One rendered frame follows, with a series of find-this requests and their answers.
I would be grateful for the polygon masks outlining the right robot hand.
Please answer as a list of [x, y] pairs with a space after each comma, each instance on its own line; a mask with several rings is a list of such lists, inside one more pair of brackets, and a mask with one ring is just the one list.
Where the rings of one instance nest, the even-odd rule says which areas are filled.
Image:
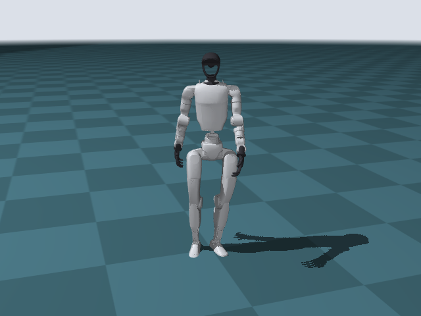
[[[181, 159], [181, 158], [179, 158], [179, 153], [180, 153], [180, 151], [182, 150], [181, 149], [181, 144], [176, 144], [176, 147], [174, 147], [174, 150], [175, 150], [175, 152], [174, 152], [174, 156], [175, 156], [175, 160], [176, 160], [176, 164], [177, 164], [177, 166], [179, 166], [179, 167], [183, 167], [183, 165], [181, 165], [182, 164], [182, 162], [180, 162], [180, 161], [183, 161], [183, 159]], [[180, 161], [179, 161], [180, 160]], [[181, 164], [180, 164], [181, 163]]]

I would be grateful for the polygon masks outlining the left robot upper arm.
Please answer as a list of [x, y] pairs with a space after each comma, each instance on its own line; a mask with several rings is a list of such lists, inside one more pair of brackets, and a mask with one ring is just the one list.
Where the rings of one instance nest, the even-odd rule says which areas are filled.
[[227, 85], [228, 95], [232, 97], [231, 108], [232, 117], [230, 123], [232, 126], [242, 126], [243, 119], [241, 116], [241, 92], [240, 89], [235, 85]]

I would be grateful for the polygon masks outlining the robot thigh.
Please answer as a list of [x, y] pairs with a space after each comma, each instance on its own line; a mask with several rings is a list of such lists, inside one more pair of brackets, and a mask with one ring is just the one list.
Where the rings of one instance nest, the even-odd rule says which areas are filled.
[[196, 204], [197, 208], [203, 206], [203, 197], [200, 196], [202, 158], [202, 148], [191, 150], [186, 157], [189, 204]]
[[221, 209], [224, 203], [229, 203], [236, 184], [237, 177], [232, 176], [237, 171], [238, 158], [231, 149], [222, 150], [222, 176], [220, 193], [214, 196], [214, 205]]

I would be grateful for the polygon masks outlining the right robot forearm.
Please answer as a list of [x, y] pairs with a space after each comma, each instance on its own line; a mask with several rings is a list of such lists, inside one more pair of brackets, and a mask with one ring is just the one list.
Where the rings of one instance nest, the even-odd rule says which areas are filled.
[[179, 120], [180, 120], [180, 116], [178, 117], [177, 126], [176, 126], [176, 136], [175, 136], [174, 147], [176, 147], [176, 144], [181, 144], [181, 148], [182, 148], [187, 127], [179, 125]]

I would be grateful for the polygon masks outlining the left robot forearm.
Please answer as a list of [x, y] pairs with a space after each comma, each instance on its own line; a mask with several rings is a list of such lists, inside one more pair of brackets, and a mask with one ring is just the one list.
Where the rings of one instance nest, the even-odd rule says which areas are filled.
[[[245, 147], [244, 123], [242, 124], [242, 126], [237, 126], [236, 128], [234, 128], [234, 134], [235, 134], [235, 144], [237, 146], [236, 152], [238, 153], [239, 147], [241, 145]], [[245, 147], [245, 152], [246, 152], [246, 147]]]

